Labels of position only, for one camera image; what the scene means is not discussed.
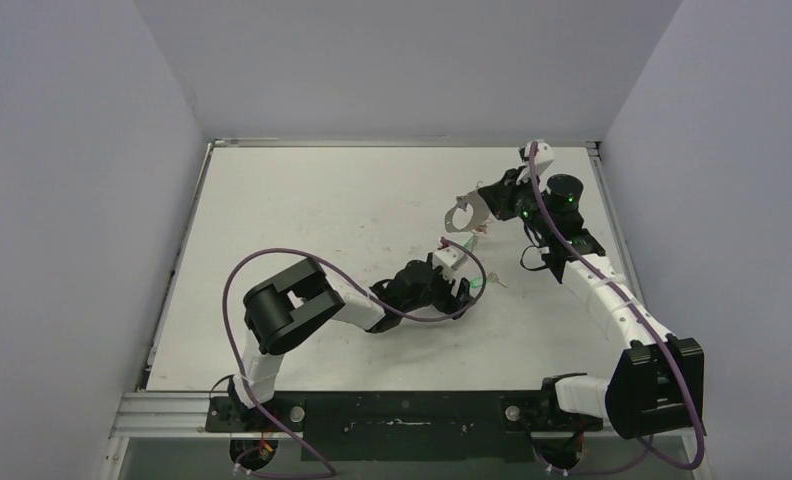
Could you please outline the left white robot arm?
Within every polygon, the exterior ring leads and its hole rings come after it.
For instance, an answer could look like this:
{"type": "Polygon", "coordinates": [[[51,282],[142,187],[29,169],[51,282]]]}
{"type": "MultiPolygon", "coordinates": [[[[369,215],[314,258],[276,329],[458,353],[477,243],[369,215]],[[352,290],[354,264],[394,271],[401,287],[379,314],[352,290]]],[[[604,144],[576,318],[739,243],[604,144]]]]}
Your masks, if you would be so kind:
{"type": "Polygon", "coordinates": [[[252,287],[242,303],[247,336],[240,353],[243,370],[229,387],[235,399],[230,413],[242,428],[254,431],[269,420],[284,356],[328,321],[379,334],[426,307],[446,320],[458,319],[475,297],[469,280],[454,280],[432,258],[412,260],[361,290],[333,285],[320,263],[303,259],[252,287]]]}

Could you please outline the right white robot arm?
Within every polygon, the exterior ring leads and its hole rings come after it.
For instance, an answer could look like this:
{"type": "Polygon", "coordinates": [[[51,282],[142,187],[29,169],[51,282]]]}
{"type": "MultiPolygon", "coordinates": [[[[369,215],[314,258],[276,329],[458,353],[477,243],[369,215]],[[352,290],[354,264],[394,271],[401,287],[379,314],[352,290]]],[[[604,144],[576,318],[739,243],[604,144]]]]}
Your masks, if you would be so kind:
{"type": "Polygon", "coordinates": [[[702,422],[704,363],[701,345],[660,324],[627,287],[605,249],[586,228],[579,203],[583,183],[556,174],[537,183],[526,168],[478,189],[499,221],[517,219],[559,284],[584,305],[619,352],[610,378],[572,373],[545,379],[549,394],[537,402],[540,421],[560,429],[577,414],[608,421],[624,439],[691,428],[702,422]]]}

